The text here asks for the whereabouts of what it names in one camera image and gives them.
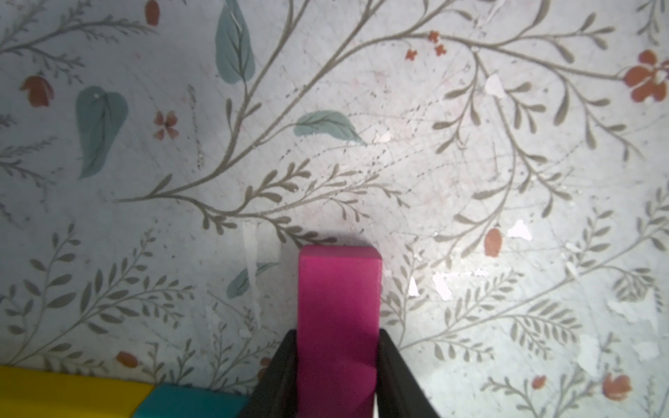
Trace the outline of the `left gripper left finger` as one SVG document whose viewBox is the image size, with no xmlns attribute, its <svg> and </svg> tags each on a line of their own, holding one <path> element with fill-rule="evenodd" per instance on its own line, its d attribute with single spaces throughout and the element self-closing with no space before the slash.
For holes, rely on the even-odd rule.
<svg viewBox="0 0 669 418">
<path fill-rule="evenodd" d="M 291 330 L 238 418 L 294 418 L 297 406 L 297 332 Z"/>
</svg>

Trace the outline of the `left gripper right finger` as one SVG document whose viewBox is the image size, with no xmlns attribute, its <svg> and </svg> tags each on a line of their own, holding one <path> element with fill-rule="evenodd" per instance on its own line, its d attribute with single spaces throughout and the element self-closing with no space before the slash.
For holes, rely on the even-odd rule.
<svg viewBox="0 0 669 418">
<path fill-rule="evenodd" d="M 379 334 L 376 375 L 381 418 L 439 418 L 385 329 Z"/>
</svg>

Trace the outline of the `teal block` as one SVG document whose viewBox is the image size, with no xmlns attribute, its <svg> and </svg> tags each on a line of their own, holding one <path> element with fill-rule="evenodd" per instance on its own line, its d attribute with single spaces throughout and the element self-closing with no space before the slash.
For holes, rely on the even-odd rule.
<svg viewBox="0 0 669 418">
<path fill-rule="evenodd" d="M 236 417 L 247 402 L 245 395 L 160 385 L 139 404 L 132 418 Z"/>
</svg>

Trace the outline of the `magenta long block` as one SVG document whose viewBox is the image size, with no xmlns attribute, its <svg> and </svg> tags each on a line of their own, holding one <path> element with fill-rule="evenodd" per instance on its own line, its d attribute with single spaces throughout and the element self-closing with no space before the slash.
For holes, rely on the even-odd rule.
<svg viewBox="0 0 669 418">
<path fill-rule="evenodd" d="M 371 417 L 383 260 L 373 247 L 307 246 L 299 255 L 297 414 Z"/>
</svg>

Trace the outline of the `yellow block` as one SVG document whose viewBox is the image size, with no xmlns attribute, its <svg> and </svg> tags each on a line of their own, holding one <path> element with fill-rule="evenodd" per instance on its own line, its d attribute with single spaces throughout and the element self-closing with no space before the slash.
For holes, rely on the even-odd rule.
<svg viewBox="0 0 669 418">
<path fill-rule="evenodd" d="M 3 417 L 131 417 L 154 386 L 1 367 Z"/>
</svg>

